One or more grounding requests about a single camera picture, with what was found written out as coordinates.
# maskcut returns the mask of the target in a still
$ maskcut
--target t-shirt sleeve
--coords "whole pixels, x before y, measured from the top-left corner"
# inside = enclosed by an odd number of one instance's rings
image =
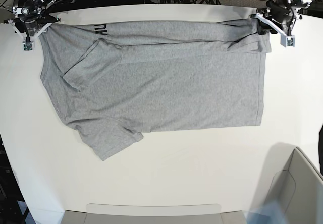
[[[117,65],[122,58],[121,47],[98,39],[63,76],[73,88],[82,91]]]
[[[78,130],[82,141],[103,161],[143,138],[112,118],[77,120],[68,126]]]

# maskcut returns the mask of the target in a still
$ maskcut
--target metal bracket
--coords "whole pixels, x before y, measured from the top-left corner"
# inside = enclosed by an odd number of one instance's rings
[[[18,28],[15,26],[15,23],[13,19],[8,19],[8,23],[11,25],[11,27],[14,29],[14,31],[18,34],[18,36],[22,39],[23,43],[23,50],[24,51],[34,51],[34,41],[40,36],[41,33],[43,33],[47,28],[51,25],[51,23],[47,23],[44,25],[39,31],[36,32],[34,36],[30,37],[30,42],[26,42],[26,38],[21,34],[21,32],[18,30]]]
[[[281,28],[275,25],[271,20],[268,20],[265,17],[263,17],[262,13],[257,13],[254,16],[254,18],[259,19],[260,21],[264,22],[265,24],[272,27],[275,31],[277,31],[281,35],[281,45],[283,45],[284,47],[295,47],[295,36],[288,36]]]

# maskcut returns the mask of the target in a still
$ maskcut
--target t-shirt hem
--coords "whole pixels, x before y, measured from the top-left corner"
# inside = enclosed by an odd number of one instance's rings
[[[42,82],[44,82],[45,78],[46,78],[46,74],[48,72],[48,50],[46,50],[46,54],[44,53],[44,41],[42,39],[42,37],[39,37],[40,39],[40,44],[41,44],[41,48],[42,48],[42,55],[43,55],[43,66],[42,66],[42,70],[40,73],[40,79],[42,80]]]
[[[263,114],[263,89],[264,89],[264,74],[265,74],[265,60],[266,54],[260,54],[260,62],[259,62],[259,80],[258,80],[258,110],[256,115],[256,125],[261,125],[262,114]]]
[[[107,152],[102,152],[102,151],[94,151],[95,154],[97,156],[99,156],[99,158],[102,161],[107,160],[109,157],[117,154],[118,152],[123,151],[124,149],[126,149],[127,147],[130,147],[132,144],[139,142],[143,139],[143,135],[140,132],[136,132],[133,135],[133,139],[131,141],[124,141],[124,142],[120,142],[118,143],[118,147],[122,146],[121,148],[118,148],[118,150],[116,151],[115,148],[112,148],[111,150],[107,151]]]

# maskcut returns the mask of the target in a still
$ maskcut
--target table surface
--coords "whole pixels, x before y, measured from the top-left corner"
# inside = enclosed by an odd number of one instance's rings
[[[252,8],[134,5],[60,13],[62,23],[137,20],[218,22],[247,18]],[[322,19],[296,23],[296,47],[271,35],[264,113],[258,127],[144,134],[106,161],[58,118],[39,78],[43,55],[23,52],[9,25],[0,25],[0,133],[36,221],[58,224],[64,210],[89,203],[133,206],[218,204],[221,212],[257,209],[274,174],[295,146],[318,166],[323,124]]]

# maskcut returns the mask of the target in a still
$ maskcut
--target gray t-shirt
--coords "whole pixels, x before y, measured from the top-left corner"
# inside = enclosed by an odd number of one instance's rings
[[[141,132],[260,125],[269,36],[255,20],[53,24],[43,84],[102,159]]]

